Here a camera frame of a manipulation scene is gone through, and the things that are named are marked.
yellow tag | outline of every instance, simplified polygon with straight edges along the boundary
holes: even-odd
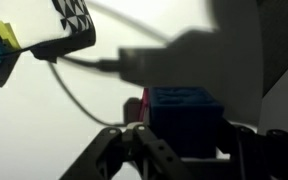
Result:
[[[19,45],[14,31],[10,25],[10,23],[3,23],[0,21],[0,36],[3,40],[3,43],[7,43],[12,49],[19,50],[21,46]]]

background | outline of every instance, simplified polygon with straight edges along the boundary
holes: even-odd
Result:
[[[134,24],[112,18],[100,6],[88,3],[97,43],[72,54],[74,57],[117,58],[118,47],[162,47],[186,29],[212,28],[206,0],[93,2],[163,38],[150,37]],[[140,87],[122,82],[115,75],[61,62],[56,67],[81,103],[107,122],[121,122],[125,101],[141,97]],[[29,52],[22,54],[7,85],[0,89],[0,180],[59,179],[102,128],[72,104],[46,62],[34,59]],[[115,179],[138,176],[125,166]]]

gray surface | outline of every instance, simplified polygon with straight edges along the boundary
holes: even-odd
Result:
[[[259,6],[264,49],[264,94],[288,70],[288,0],[264,0]]]
[[[130,68],[121,78],[144,87],[204,87],[225,106],[225,118],[258,125],[263,58],[256,1],[211,5],[215,32],[190,32],[162,52],[126,49],[121,60]]]
[[[263,99],[259,133],[269,129],[288,131],[288,71]]]

white wall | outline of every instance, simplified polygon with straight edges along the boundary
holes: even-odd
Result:
[[[131,3],[132,8],[125,6],[132,1],[101,2],[122,10],[127,15],[137,12],[132,9],[134,3]],[[165,36],[173,38],[182,30],[178,29],[180,26],[185,28],[205,23],[202,19],[191,21],[189,18],[195,13],[201,13],[200,16],[205,17],[202,11],[198,11],[203,6],[203,1],[196,2],[173,0],[170,5],[176,6],[179,14],[168,14],[169,9],[165,10],[165,14],[158,14],[159,8],[168,7],[166,1],[143,5],[147,10],[138,12],[150,15],[147,19],[144,18],[143,24],[150,24],[156,16],[152,28],[161,33],[167,30]],[[89,59],[115,58],[118,46],[161,46],[159,42],[110,17],[91,9],[90,13],[97,29],[97,45],[74,53],[75,56]],[[141,14],[137,15],[135,19],[143,18]],[[168,15],[172,20],[167,21],[163,29],[163,18]],[[141,88],[121,82],[114,76],[103,76],[61,62],[57,68],[78,99],[91,112],[108,122],[122,121],[124,102],[129,97],[140,97],[142,93]],[[45,62],[35,60],[30,53],[22,54],[7,86],[0,89],[0,180],[59,179],[102,128],[68,100]],[[133,171],[126,172],[116,179],[135,179]]]

blue block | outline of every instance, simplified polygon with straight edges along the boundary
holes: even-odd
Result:
[[[224,107],[203,88],[149,89],[150,126],[180,157],[214,158]]]

